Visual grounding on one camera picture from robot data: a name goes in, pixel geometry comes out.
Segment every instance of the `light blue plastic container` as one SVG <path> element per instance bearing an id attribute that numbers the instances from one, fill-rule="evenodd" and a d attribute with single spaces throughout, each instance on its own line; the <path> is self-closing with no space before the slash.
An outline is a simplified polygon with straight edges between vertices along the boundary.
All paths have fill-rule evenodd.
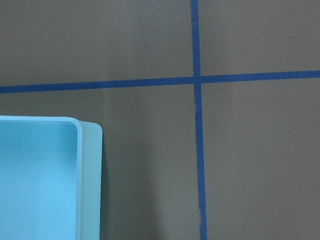
<path id="1" fill-rule="evenodd" d="M 102 129 L 0 116 L 0 240 L 99 240 Z"/>

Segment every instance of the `blue grid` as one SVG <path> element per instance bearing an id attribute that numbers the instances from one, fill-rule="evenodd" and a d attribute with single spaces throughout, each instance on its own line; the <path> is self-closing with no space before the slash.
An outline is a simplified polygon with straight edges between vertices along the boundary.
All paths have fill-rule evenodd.
<path id="1" fill-rule="evenodd" d="M 0 86 L 0 94 L 193 84 L 194 102 L 195 102 L 195 135 L 196 135 L 196 156 L 197 156 L 198 201 L 199 201 L 199 210 L 201 215 L 200 240 L 207 240 L 206 186 L 205 186 L 205 162 L 204 162 L 204 144 L 203 144 L 203 119 L 202 119 L 202 84 L 320 78 L 320 70 L 201 76 L 198 0 L 191 0 L 191 23 L 192 23 L 193 76 L 134 79 L 134 80 L 33 84 L 33 85 L 19 85 L 19 86 Z"/>

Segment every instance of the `vertical blue line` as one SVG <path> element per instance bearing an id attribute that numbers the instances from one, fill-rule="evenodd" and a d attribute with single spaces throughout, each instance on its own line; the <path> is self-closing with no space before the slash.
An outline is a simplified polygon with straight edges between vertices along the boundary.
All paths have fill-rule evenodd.
<path id="1" fill-rule="evenodd" d="M 207 204 L 206 204 L 206 179 L 204 159 L 204 133 L 202 120 L 202 92 L 201 92 L 201 64 L 200 64 L 200 34 L 199 34 L 199 7 L 198 0 L 191 0 L 192 23 L 192 54 L 194 104 L 195 104 L 195 142 L 196 142 L 196 167 L 198 178 L 198 201 L 200 210 L 200 240 L 207 240 Z"/>

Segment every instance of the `gray square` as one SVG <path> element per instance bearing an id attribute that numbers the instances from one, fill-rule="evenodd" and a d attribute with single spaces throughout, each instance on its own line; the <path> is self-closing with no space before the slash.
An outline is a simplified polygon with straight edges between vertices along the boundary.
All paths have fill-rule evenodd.
<path id="1" fill-rule="evenodd" d="M 0 86 L 193 74 L 188 1 L 1 1 L 0 41 Z"/>
<path id="2" fill-rule="evenodd" d="M 101 239 L 199 239 L 193 86 L 0 94 L 0 115 L 103 128 Z"/>
<path id="3" fill-rule="evenodd" d="M 319 80 L 202 86 L 208 239 L 320 239 Z"/>
<path id="4" fill-rule="evenodd" d="M 320 1 L 199 1 L 202 75 L 318 70 Z"/>

